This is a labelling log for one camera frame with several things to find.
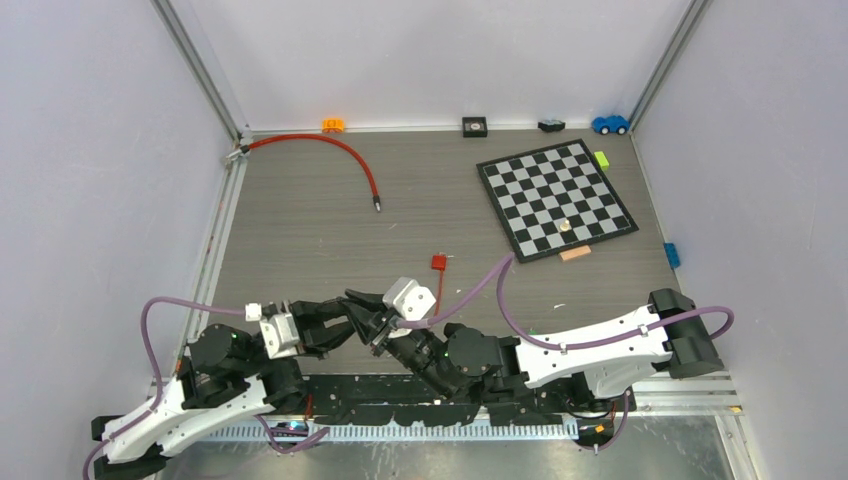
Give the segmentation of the red cable padlock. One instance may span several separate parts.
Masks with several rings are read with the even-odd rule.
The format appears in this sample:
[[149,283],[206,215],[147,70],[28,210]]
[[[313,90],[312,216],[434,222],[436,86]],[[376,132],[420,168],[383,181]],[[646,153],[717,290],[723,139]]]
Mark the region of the red cable padlock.
[[438,273],[438,283],[435,294],[436,303],[434,305],[434,316],[438,316],[441,310],[443,292],[444,292],[444,280],[445,280],[445,271],[447,268],[448,256],[445,253],[435,254],[431,259],[431,269]]

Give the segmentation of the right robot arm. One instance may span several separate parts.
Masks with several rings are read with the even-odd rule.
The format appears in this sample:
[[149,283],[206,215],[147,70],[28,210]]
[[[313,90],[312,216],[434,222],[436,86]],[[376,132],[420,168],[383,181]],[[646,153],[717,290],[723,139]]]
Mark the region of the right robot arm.
[[612,320],[547,335],[497,337],[450,322],[441,336],[401,329],[406,314],[434,302],[426,288],[395,303],[352,290],[341,299],[373,355],[389,354],[444,399],[506,402],[568,379],[574,403],[591,411],[656,372],[685,379],[724,367],[716,336],[702,319],[709,308],[670,288],[651,292],[646,305]]

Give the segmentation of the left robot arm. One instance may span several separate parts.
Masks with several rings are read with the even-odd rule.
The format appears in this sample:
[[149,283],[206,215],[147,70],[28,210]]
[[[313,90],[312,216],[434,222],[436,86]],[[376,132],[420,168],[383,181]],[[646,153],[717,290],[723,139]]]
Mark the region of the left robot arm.
[[299,358],[323,358],[354,333],[344,299],[225,309],[155,297],[140,319],[146,347],[151,345],[148,316],[157,304],[241,317],[259,330],[251,334],[225,324],[207,326],[188,344],[187,356],[169,378],[150,353],[154,395],[127,414],[92,420],[97,445],[85,460],[85,479],[145,479],[194,442],[232,423],[272,413],[308,413],[311,395]]

